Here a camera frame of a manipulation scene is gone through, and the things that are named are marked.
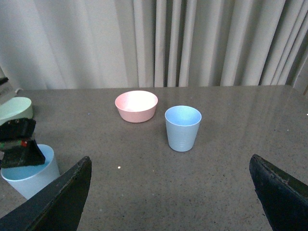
blue container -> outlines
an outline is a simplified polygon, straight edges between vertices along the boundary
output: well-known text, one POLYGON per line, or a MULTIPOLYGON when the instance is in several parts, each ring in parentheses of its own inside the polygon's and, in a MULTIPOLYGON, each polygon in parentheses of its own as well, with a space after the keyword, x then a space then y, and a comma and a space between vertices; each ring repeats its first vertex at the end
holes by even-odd
POLYGON ((201 113, 189 106, 174 106, 165 113, 168 142, 177 152, 193 147, 201 121, 201 113))

pink bowl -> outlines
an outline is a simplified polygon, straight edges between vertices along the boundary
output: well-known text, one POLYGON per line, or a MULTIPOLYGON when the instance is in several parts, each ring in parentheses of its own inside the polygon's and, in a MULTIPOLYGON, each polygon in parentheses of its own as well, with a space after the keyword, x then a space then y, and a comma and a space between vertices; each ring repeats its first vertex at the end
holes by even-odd
POLYGON ((121 117, 131 123, 141 123, 154 116, 158 98, 144 90, 133 90, 119 95, 115 105, 121 117))

curtain fold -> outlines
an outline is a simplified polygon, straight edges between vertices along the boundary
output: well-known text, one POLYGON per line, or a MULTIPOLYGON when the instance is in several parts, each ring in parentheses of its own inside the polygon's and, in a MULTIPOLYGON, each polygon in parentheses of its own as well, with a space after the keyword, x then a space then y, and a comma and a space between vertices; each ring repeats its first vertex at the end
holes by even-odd
POLYGON ((308 0, 2 0, 0 67, 23 89, 297 86, 307 12, 308 0))

cup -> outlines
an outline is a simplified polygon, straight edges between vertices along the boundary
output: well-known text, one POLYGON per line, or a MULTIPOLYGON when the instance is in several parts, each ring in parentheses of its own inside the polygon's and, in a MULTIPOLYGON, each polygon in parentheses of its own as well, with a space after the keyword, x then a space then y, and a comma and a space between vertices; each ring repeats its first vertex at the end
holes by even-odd
POLYGON ((186 152, 193 147, 201 121, 201 113, 189 106, 174 106, 166 110, 166 128, 170 148, 186 152))
POLYGON ((38 147, 46 158, 43 165, 1 169, 1 176, 27 200, 60 176, 53 149, 45 144, 38 147))

mint green bowl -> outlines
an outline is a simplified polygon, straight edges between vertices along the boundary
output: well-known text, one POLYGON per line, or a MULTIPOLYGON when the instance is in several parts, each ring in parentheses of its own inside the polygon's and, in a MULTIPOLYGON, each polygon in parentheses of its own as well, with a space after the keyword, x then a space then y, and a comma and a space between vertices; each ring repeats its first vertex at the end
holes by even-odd
POLYGON ((0 105, 0 125, 12 119, 32 117, 32 101, 29 98, 14 97, 0 105))

